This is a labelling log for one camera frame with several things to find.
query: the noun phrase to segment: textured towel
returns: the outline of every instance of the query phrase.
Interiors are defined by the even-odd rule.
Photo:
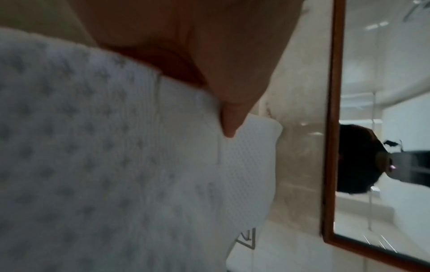
[[[281,127],[249,116],[227,140],[218,116],[148,66],[0,29],[1,270],[226,271],[267,214]]]

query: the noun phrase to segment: skin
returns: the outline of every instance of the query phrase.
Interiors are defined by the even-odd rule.
[[[69,0],[101,46],[223,102],[233,137],[263,95],[303,0]]]

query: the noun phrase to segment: mirror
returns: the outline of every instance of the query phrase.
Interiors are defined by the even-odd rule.
[[[327,152],[333,139],[338,148],[327,156],[337,164],[326,181],[336,191],[326,193],[334,222],[325,239],[430,268],[430,0],[343,4],[340,97],[331,99],[340,107],[329,112],[339,121],[327,138]]]

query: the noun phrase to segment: ceiling light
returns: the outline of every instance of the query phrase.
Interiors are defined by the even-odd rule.
[[[370,26],[366,26],[366,30],[372,30],[372,29],[375,29],[375,28],[378,28],[378,25],[377,24],[373,24],[373,25],[370,25]]]

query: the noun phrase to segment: wooden mirror frame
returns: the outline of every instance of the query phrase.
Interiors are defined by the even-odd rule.
[[[331,38],[330,84],[326,127],[324,189],[322,199],[322,236],[324,242],[411,272],[430,272],[430,264],[410,256],[368,246],[365,243],[336,235],[335,191],[339,151],[340,88],[342,80],[342,55],[346,0],[333,0],[333,25]]]

